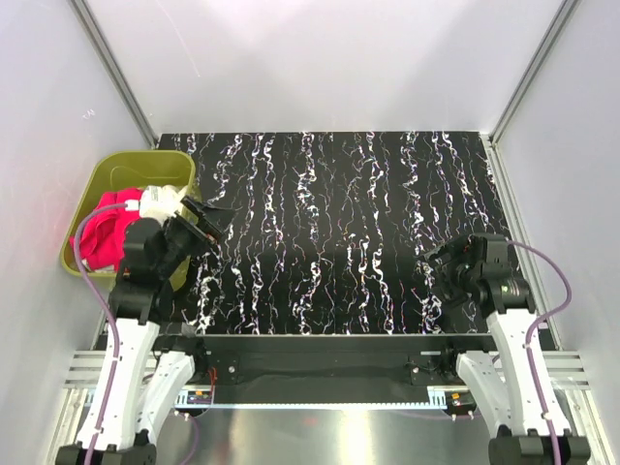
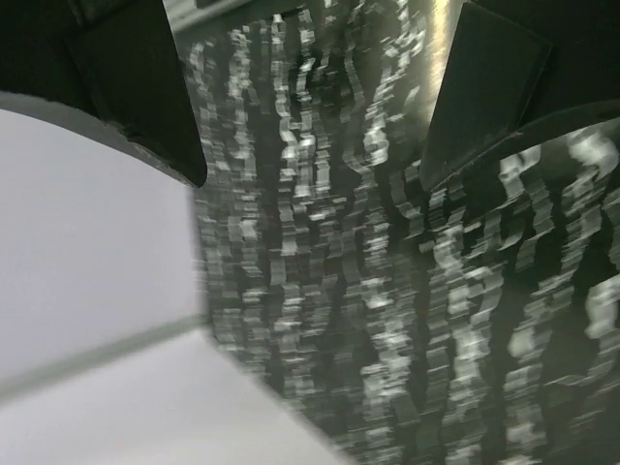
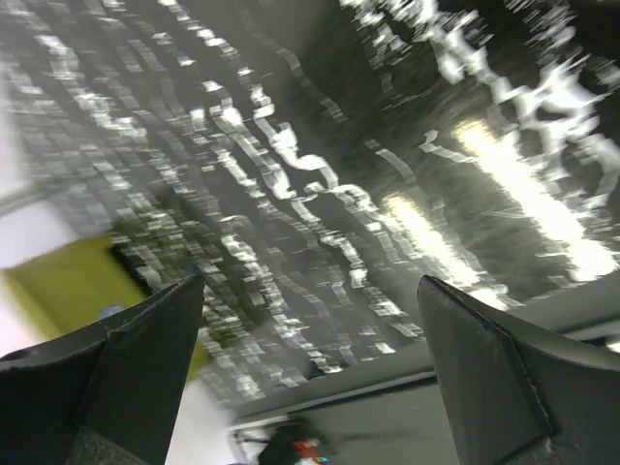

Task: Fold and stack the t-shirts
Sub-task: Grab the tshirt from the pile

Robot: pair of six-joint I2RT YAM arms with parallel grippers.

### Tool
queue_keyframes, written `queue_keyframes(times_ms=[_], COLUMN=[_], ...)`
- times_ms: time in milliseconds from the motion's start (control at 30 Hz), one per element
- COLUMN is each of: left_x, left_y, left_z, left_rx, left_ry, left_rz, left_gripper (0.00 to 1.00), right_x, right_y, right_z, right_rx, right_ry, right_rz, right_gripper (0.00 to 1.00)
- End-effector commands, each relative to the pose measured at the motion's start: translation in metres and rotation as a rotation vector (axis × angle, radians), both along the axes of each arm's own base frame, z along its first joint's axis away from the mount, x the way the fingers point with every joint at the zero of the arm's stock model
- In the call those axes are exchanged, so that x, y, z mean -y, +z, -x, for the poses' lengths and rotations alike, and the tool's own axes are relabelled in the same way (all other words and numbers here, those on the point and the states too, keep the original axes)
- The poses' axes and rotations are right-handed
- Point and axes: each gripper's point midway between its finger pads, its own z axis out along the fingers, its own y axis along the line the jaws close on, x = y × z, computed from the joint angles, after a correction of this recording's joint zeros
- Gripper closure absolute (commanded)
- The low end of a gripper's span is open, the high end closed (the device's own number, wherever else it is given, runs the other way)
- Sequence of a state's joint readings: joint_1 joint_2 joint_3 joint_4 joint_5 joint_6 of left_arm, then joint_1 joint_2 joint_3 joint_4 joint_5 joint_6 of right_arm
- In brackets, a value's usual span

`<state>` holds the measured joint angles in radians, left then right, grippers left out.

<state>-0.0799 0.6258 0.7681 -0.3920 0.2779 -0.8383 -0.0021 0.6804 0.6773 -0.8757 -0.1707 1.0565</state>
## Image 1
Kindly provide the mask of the pink t shirt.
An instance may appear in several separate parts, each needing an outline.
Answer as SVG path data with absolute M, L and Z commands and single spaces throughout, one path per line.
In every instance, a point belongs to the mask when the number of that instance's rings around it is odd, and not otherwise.
M 88 271 L 116 271 L 124 257 L 125 230 L 140 218 L 137 210 L 115 208 L 90 219 L 80 237 L 81 261 Z

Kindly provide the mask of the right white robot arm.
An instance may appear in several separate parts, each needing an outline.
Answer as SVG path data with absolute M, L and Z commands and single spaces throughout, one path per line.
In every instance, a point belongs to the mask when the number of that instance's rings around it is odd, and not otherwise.
M 424 253 L 435 276 L 432 292 L 445 306 L 473 301 L 497 349 L 452 349 L 440 372 L 464 383 L 487 426 L 492 464 L 585 464 L 586 437 L 573 431 L 545 365 L 540 316 L 529 283 L 517 276 L 509 249 L 521 244 L 500 234 L 460 235 Z

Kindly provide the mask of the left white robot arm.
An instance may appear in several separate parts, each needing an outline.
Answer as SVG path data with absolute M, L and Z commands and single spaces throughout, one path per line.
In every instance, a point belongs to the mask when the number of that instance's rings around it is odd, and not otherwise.
M 98 299 L 108 342 L 88 417 L 58 464 L 153 464 L 178 393 L 201 382 L 209 360 L 191 329 L 162 334 L 173 305 L 171 277 L 223 237 L 234 211 L 189 196 L 162 205 L 163 219 L 139 217 L 125 231 L 108 297 Z

